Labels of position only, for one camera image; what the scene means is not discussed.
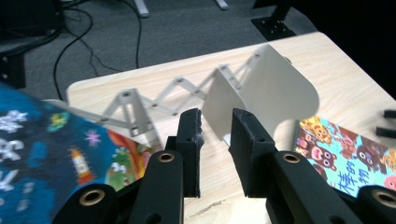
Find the light wood tabletop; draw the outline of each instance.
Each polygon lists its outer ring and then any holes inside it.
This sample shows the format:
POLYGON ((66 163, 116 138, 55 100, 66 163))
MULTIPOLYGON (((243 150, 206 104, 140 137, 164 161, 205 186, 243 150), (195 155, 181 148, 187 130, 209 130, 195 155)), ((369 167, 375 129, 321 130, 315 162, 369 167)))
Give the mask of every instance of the light wood tabletop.
MULTIPOLYGON (((396 122, 382 118, 385 109, 396 109, 396 102, 326 35, 300 35, 269 44, 315 86, 320 101, 317 115, 387 147, 396 147, 396 140, 375 135, 377 126, 396 129, 396 122)), ((141 95, 154 99, 175 77, 183 76, 198 85, 220 64, 227 63, 235 70, 260 46, 79 81, 68 88, 68 102, 73 107, 101 114, 124 89, 137 88, 141 95)), ((175 89, 169 105, 186 94, 181 88, 175 89)), ((199 100, 192 101, 185 109, 201 105, 199 100)), ((167 136, 177 134, 178 116, 152 110, 149 113, 163 144, 167 136)), ((185 223, 271 223, 265 199, 245 198, 227 145, 214 135, 205 118, 202 120, 205 139, 201 150, 202 197, 185 199, 185 223)), ((279 150, 288 150, 293 144, 291 125, 292 122, 285 121, 276 129, 274 139, 279 150)))

